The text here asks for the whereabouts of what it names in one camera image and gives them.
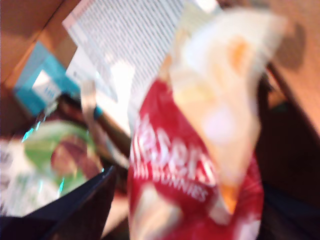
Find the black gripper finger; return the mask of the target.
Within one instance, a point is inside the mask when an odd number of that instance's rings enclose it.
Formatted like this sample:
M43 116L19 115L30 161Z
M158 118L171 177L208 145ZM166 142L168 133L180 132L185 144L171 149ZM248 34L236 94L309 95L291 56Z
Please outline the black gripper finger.
M320 209L268 185L263 185L264 203L260 240L318 240Z
M99 240L114 197L116 168L106 168L80 187L27 216L28 240Z

